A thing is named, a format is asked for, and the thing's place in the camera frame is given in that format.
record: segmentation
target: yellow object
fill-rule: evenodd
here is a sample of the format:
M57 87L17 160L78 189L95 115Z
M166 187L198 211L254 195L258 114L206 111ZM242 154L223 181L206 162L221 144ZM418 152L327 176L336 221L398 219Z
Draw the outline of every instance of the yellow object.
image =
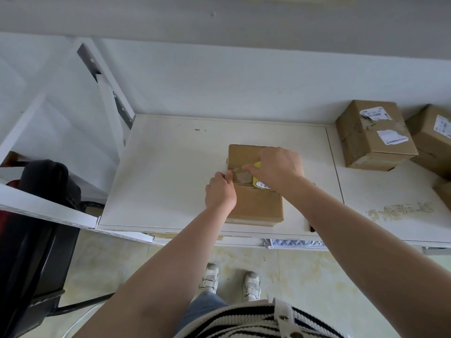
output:
M260 168L260 161L256 162L254 164L255 167L257 167L258 169ZM252 177L252 185L254 185L256 188L261 188L262 190L270 190L270 188L268 186L266 186L265 184L263 184L261 181L259 181L256 177Z

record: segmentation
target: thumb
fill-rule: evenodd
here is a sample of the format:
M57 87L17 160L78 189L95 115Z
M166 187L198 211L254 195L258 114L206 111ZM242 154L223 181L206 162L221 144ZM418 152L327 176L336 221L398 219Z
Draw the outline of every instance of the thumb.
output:
M233 172L231 169L227 171L227 173L224 176L225 181L227 181L228 184L233 184Z
M244 165L243 171L251 173L252 176L256 177L257 179L260 179L258 176L260 175L260 169L255 167L253 164Z

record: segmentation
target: person's right arm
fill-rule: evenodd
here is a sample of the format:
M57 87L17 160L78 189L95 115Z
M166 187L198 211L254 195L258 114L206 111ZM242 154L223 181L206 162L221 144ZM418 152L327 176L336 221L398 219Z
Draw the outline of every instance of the person's right arm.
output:
M402 337L451 336L451 273L303 176L301 158L264 148L245 166L312 224L341 268Z

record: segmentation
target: white desk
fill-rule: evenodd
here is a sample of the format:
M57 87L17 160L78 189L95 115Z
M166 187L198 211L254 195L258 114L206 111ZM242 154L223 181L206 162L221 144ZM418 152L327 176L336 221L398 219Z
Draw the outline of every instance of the white desk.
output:
M377 223L412 244L451 246L451 213L431 189L438 177L410 162L390 172L346 169L332 127L154 115L136 116L98 227L180 232L205 208L205 185L216 171L225 172L229 144L298 152L309 179L340 201L343 192L345 203L365 216L387 205L426 203L432 212ZM284 216L274 227L225 224L221 235L239 245L250 238L251 246L260 245L261 238L319 240L285 200Z

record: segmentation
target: white sneaker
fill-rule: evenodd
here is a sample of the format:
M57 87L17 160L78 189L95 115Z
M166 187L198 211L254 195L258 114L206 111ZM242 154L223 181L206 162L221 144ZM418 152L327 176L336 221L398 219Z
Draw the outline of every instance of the white sneaker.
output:
M205 273L202 276L202 282L199 285L200 292L211 292L216 294L219 282L219 268L214 263L206 265Z
M245 283L243 285L243 297L245 301L260 300L262 287L260 285L260 278L255 272L245 273Z

